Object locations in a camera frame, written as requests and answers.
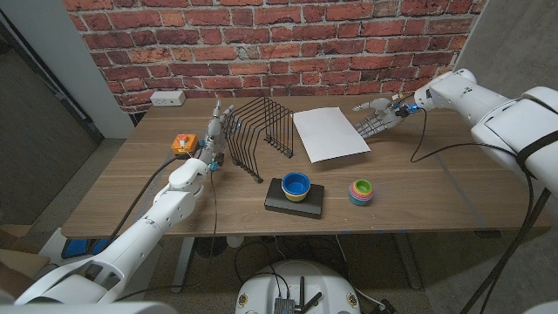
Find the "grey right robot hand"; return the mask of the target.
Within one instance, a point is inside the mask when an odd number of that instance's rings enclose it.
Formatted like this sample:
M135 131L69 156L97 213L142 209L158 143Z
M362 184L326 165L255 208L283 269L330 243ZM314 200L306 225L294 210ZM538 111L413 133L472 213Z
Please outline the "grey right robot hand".
M371 114L354 125L363 139L397 126L410 115L409 106L404 101L396 102L389 99L374 99L355 106L353 111L368 109L371 109Z

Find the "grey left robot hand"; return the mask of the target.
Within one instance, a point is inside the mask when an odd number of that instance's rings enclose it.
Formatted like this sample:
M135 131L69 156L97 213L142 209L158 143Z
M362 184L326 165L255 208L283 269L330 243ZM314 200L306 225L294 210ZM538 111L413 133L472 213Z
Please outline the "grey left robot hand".
M208 164L208 167L215 171L223 163L223 148L226 144L228 133L228 122L230 120L234 106L221 109L221 100L217 99L213 117L208 122L204 144L198 158Z

